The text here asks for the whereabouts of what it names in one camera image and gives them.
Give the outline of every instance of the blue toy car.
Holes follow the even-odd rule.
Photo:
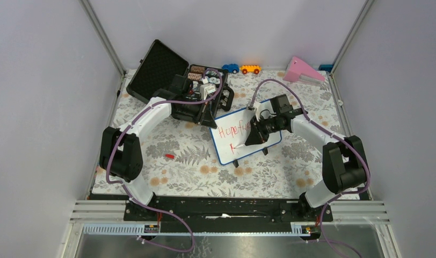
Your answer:
[[[221,69],[226,70],[230,73],[236,74],[238,73],[238,65],[236,63],[225,64]]]

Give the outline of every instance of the blue object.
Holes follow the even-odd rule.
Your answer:
[[[240,71],[236,63],[225,64],[223,67],[221,67],[221,69],[226,70],[233,74],[236,74],[238,73],[238,71]]]
[[[319,66],[319,71],[328,71],[329,73],[332,71],[333,64],[322,64]]]

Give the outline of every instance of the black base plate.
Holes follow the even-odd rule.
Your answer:
[[[154,196],[150,207],[180,216],[195,233],[200,232],[290,232],[291,222],[315,223],[316,218],[302,218],[295,212],[296,200],[249,198],[199,198]],[[231,218],[206,218],[222,216]],[[128,202],[124,221],[156,221],[157,214]],[[163,215],[161,232],[186,233],[185,226],[174,217]],[[333,221],[332,213],[323,221]]]

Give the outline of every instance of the orange toy car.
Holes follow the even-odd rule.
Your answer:
[[[242,71],[243,74],[247,74],[249,71],[252,71],[255,74],[259,74],[259,72],[261,71],[261,67],[260,66],[241,66],[240,70]]]

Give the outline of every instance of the case lid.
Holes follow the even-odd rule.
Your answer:
[[[188,62],[156,39],[127,87],[133,97],[148,103],[158,89],[168,87],[176,74],[185,75]]]

